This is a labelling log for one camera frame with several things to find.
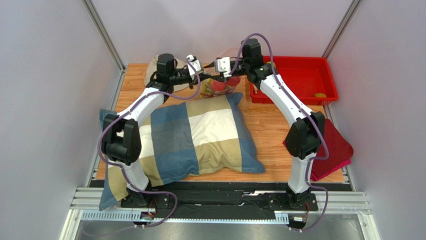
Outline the aluminium frame rail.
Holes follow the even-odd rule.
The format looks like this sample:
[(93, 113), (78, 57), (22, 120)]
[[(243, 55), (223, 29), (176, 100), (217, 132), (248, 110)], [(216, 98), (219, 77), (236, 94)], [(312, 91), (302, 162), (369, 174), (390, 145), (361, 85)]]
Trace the aluminium frame rail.
[(79, 187), (60, 238), (380, 238), (366, 194), (349, 184), (318, 183), (294, 204), (286, 189), (284, 182), (176, 182), (100, 210), (101, 186)]

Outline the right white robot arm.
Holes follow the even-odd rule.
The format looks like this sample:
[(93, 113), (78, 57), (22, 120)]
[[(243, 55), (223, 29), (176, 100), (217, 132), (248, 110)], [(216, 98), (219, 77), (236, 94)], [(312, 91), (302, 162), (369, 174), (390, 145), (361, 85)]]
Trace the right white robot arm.
[(291, 174), (284, 202), (294, 210), (306, 206), (312, 190), (310, 174), (313, 161), (320, 147), (325, 144), (324, 114), (312, 111), (297, 98), (275, 67), (272, 53), (269, 62), (265, 62), (256, 38), (243, 40), (235, 57), (218, 57), (206, 68), (213, 79), (220, 82), (234, 76), (246, 76), (283, 114), (290, 126), (284, 145), (291, 155)]

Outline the beige bucket hat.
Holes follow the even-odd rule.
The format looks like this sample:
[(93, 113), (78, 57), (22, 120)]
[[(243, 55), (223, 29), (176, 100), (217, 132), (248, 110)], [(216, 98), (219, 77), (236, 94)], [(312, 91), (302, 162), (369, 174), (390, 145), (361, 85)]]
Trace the beige bucket hat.
[[(151, 76), (157, 70), (157, 61), (158, 61), (158, 58), (159, 58), (159, 55), (155, 55), (153, 57), (153, 59), (151, 60), (151, 62), (149, 63), (147, 69), (146, 69), (145, 79), (143, 81), (145, 87), (150, 82)], [(175, 64), (176, 64), (177, 68), (183, 68), (183, 67), (187, 66), (185, 62), (183, 62), (182, 60), (179, 60), (179, 59), (175, 60)], [(180, 84), (180, 85), (175, 85), (174, 86), (174, 92), (182, 91), (182, 90), (184, 90), (184, 89), (186, 89), (188, 87), (189, 87), (188, 83), (184, 83), (184, 84)]]

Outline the clear zip top bag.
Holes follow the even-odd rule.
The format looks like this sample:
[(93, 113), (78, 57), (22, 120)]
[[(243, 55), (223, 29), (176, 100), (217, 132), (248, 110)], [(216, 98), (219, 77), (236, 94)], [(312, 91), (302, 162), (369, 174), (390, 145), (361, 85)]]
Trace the clear zip top bag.
[[(230, 57), (231, 59), (235, 59), (237, 57), (238, 51), (239, 47), (230, 47), (224, 50), (218, 56), (218, 58)], [(207, 99), (218, 97), (221, 95), (231, 94), (234, 92), (240, 82), (241, 78), (239, 76), (230, 77), (228, 81), (224, 82), (208, 78), (201, 82), (200, 97), (202, 99)]]

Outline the folded red cloth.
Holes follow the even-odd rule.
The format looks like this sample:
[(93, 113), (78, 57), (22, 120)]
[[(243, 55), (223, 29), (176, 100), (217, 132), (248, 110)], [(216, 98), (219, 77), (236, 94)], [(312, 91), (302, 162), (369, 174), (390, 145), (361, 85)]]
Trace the folded red cloth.
[(310, 179), (312, 181), (322, 180), (352, 162), (353, 147), (342, 137), (329, 119), (325, 120), (324, 133), (329, 156), (326, 160), (313, 160), (311, 162)]

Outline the garlic bulb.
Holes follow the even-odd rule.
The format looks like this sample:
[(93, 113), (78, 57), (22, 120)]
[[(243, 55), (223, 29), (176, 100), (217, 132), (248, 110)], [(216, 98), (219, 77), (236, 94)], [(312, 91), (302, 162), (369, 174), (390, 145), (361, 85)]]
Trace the garlic bulb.
[(253, 86), (253, 92), (254, 92), (254, 94), (257, 95), (259, 89), (254, 84), (252, 84), (252, 86)]

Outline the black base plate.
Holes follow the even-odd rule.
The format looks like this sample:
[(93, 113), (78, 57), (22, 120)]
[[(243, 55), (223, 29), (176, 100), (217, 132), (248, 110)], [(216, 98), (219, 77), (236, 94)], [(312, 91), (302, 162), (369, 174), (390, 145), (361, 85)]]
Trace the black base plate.
[(290, 209), (285, 203), (285, 182), (208, 182), (178, 181), (162, 186), (149, 186), (153, 192), (150, 202), (130, 195), (124, 189), (123, 196), (113, 196), (112, 188), (105, 180), (97, 180), (90, 186), (103, 186), (99, 203), (100, 211), (113, 207), (142, 209), (151, 207), (158, 218), (166, 217), (171, 210), (176, 219), (217, 219), (217, 220), (271, 220), (275, 211), (313, 212), (319, 209), (320, 194), (349, 192), (346, 183), (316, 183), (311, 189), (309, 202), (304, 207)]

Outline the plaid pillow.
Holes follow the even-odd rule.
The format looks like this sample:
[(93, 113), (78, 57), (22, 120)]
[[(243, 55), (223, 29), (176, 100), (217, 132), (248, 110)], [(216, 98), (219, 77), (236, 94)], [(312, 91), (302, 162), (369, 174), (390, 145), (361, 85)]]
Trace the plaid pillow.
[(264, 173), (234, 92), (160, 107), (140, 124), (138, 164), (153, 187), (223, 168)]

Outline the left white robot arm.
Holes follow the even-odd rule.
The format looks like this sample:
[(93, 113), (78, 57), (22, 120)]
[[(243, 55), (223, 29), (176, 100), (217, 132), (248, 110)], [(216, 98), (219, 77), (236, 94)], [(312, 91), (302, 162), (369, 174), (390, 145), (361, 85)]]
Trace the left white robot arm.
[(177, 68), (172, 54), (158, 56), (156, 70), (151, 75), (143, 93), (120, 113), (107, 114), (102, 124), (97, 150), (106, 165), (117, 167), (122, 173), (128, 194), (150, 202), (150, 181), (145, 175), (139, 157), (142, 151), (140, 126), (152, 112), (174, 95), (176, 85), (200, 84), (203, 65), (193, 55), (186, 57), (186, 66)]

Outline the small yellow green fruit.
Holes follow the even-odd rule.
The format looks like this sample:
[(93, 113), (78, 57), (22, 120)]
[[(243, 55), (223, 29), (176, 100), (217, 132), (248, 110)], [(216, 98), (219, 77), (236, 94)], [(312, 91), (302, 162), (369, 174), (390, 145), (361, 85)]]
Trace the small yellow green fruit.
[(327, 95), (324, 94), (324, 93), (318, 92), (318, 93), (314, 94), (314, 97), (316, 97), (316, 98), (326, 98)]

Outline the red plastic tray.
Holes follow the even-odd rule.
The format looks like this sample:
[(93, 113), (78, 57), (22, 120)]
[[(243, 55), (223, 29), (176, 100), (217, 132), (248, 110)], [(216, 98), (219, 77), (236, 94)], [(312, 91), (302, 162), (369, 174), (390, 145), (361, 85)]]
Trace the red plastic tray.
[[(274, 56), (273, 61), (284, 83), (303, 104), (326, 106), (339, 99), (326, 58)], [(324, 93), (327, 97), (314, 97), (315, 93)]]

